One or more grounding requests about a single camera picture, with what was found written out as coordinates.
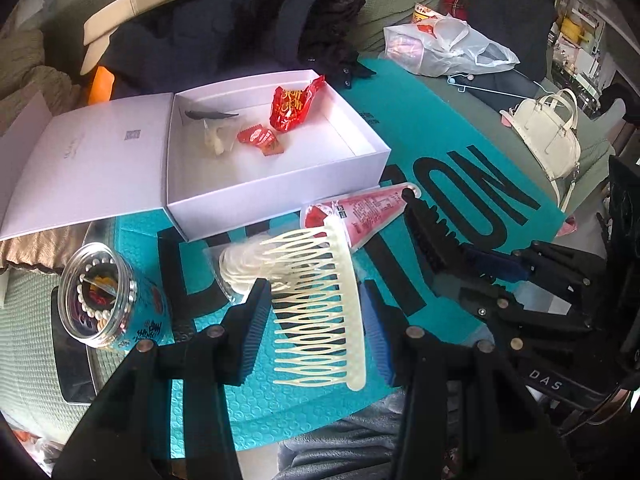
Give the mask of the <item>long black hair comb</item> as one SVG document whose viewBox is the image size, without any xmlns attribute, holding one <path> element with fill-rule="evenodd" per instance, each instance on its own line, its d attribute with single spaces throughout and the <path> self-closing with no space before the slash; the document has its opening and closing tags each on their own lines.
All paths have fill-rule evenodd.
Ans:
<svg viewBox="0 0 640 480">
<path fill-rule="evenodd" d="M 440 274 L 478 275 L 465 259 L 462 244 L 449 229 L 447 220 L 439 215 L 437 207 L 417 198 L 411 188 L 404 188 L 401 198 L 406 204 L 405 224 L 424 281 L 431 283 Z"/>
</svg>

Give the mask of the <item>cream hair comb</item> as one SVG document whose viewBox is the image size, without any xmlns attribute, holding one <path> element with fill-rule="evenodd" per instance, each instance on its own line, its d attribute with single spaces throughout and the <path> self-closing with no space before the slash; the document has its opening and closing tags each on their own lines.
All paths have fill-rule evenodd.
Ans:
<svg viewBox="0 0 640 480">
<path fill-rule="evenodd" d="M 367 383 L 358 283 L 342 222 L 284 232 L 259 243 L 271 285 L 277 385 Z"/>
</svg>

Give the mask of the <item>orange sauce sachet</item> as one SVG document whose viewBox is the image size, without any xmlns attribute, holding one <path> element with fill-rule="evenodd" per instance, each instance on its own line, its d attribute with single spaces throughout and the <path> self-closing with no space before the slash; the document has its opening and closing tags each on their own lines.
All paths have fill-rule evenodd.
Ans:
<svg viewBox="0 0 640 480">
<path fill-rule="evenodd" d="M 278 136 L 270 128 L 263 125 L 254 125 L 241 130 L 236 135 L 236 140 L 241 144 L 258 148 L 264 156 L 284 153 L 284 147 L 280 143 Z"/>
</svg>

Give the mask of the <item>red gold snack packet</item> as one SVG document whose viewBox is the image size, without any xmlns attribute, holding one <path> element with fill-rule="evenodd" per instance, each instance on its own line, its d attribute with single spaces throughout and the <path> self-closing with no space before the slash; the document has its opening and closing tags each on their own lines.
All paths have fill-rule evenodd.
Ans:
<svg viewBox="0 0 640 480">
<path fill-rule="evenodd" d="M 302 90 L 277 87 L 271 102 L 271 127 L 285 133 L 301 125 L 308 116 L 314 97 L 325 83 L 326 78 L 319 76 Z"/>
</svg>

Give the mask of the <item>clear zip bag cream contents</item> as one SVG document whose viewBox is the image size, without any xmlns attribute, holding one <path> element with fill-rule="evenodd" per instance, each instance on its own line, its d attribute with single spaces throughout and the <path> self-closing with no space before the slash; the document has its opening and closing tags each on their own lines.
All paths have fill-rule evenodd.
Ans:
<svg viewBox="0 0 640 480">
<path fill-rule="evenodd" d="M 214 155 L 220 156 L 232 151 L 235 140 L 235 124 L 232 118 L 204 119 L 204 144 Z"/>
</svg>

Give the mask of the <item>black phone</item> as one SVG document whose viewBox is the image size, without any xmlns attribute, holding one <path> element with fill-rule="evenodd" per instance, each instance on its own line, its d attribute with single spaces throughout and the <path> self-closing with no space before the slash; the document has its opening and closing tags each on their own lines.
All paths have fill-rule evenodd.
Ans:
<svg viewBox="0 0 640 480">
<path fill-rule="evenodd" d="M 70 336 L 58 313 L 58 286 L 51 292 L 53 353 L 62 397 L 70 404 L 90 404 L 96 397 L 87 347 Z"/>
</svg>

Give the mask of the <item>white handbag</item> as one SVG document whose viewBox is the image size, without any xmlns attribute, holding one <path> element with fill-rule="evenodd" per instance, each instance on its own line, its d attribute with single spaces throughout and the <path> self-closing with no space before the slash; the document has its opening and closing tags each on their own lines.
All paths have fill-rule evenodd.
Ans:
<svg viewBox="0 0 640 480">
<path fill-rule="evenodd" d="M 578 105 L 570 89 L 525 99 L 502 119 L 518 134 L 555 192 L 556 206 L 565 212 L 570 203 L 582 154 L 577 137 Z"/>
</svg>

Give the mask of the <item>clear jar teal label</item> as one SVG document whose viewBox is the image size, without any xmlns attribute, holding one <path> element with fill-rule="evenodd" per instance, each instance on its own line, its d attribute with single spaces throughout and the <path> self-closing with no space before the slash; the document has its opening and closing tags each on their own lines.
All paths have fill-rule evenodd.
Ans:
<svg viewBox="0 0 640 480">
<path fill-rule="evenodd" d="M 95 349 L 129 351 L 143 339 L 172 341 L 163 289 L 99 242 L 81 246 L 66 264 L 58 316 L 71 337 Z"/>
</svg>

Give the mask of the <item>teal bubble mailer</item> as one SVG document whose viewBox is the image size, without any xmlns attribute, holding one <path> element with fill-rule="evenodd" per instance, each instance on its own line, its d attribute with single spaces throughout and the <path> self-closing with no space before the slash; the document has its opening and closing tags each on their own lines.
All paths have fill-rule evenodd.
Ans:
<svg viewBox="0 0 640 480">
<path fill-rule="evenodd" d="M 413 76 L 390 61 L 370 62 L 344 98 L 390 147 L 382 183 L 411 181 L 460 240 L 512 252 L 533 240 L 552 240 L 564 216 L 550 191 L 535 182 L 503 147 L 512 136 L 500 128 L 489 140 L 466 114 L 475 99 L 445 81 Z M 207 261 L 205 242 L 185 242 L 163 211 L 123 216 L 115 222 L 115 246 L 171 301 L 186 309 L 186 325 L 202 330 L 228 307 Z M 396 220 L 354 255 L 357 274 L 378 284 L 385 301 L 443 340 L 465 341 L 480 323 L 425 285 L 409 233 Z M 273 333 L 265 333 L 253 373 L 226 391 L 235 446 L 258 448 L 326 426 L 387 396 L 374 366 L 360 391 L 343 385 L 282 385 L 274 368 Z"/>
</svg>

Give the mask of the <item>pink red triangular packet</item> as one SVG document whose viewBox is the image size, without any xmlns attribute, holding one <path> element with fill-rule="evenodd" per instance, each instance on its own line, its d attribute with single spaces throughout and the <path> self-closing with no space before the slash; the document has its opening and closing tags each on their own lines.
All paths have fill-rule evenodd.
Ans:
<svg viewBox="0 0 640 480">
<path fill-rule="evenodd" d="M 331 219 L 332 226 L 344 232 L 350 250 L 356 252 L 404 213 L 406 202 L 402 192 L 405 190 L 415 198 L 422 195 L 414 183 L 402 182 L 327 198 L 300 211 L 300 226 L 320 228 Z"/>
</svg>

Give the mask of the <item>white plastic shopping bag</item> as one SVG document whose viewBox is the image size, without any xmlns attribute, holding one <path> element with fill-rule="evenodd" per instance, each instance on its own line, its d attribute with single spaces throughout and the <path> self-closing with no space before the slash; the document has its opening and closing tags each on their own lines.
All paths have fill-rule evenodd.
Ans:
<svg viewBox="0 0 640 480">
<path fill-rule="evenodd" d="M 452 16 L 384 28 L 384 55 L 409 73 L 440 77 L 513 70 L 518 56 Z"/>
</svg>

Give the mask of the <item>white open gift box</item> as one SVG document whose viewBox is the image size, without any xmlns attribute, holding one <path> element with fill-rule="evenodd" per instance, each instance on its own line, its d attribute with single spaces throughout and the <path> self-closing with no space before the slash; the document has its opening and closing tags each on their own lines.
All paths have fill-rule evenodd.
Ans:
<svg viewBox="0 0 640 480">
<path fill-rule="evenodd" d="M 201 240 L 365 188 L 390 149 L 332 87 L 306 120 L 266 156 L 234 144 L 213 155 L 189 110 L 235 114 L 235 129 L 265 125 L 273 93 L 301 89 L 311 70 L 208 84 L 177 94 L 134 96 L 53 115 L 32 97 L 1 139 L 1 235 L 165 211 L 186 240 Z"/>
</svg>

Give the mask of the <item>orange cloth piece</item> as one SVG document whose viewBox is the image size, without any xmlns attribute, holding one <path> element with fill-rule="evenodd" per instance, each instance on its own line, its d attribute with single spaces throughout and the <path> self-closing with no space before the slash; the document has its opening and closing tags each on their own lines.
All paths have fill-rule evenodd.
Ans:
<svg viewBox="0 0 640 480">
<path fill-rule="evenodd" d="M 99 66 L 94 73 L 89 91 L 88 104 L 110 102 L 115 82 L 115 76 L 105 67 Z"/>
</svg>

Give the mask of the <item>dark navy jacket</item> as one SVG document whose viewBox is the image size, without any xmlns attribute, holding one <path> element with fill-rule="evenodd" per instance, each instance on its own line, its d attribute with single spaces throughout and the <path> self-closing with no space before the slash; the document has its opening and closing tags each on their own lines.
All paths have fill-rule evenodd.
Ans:
<svg viewBox="0 0 640 480">
<path fill-rule="evenodd" d="M 115 98 L 178 93 L 281 70 L 337 89 L 373 70 L 347 35 L 366 0 L 176 0 L 119 26 L 100 59 Z"/>
</svg>

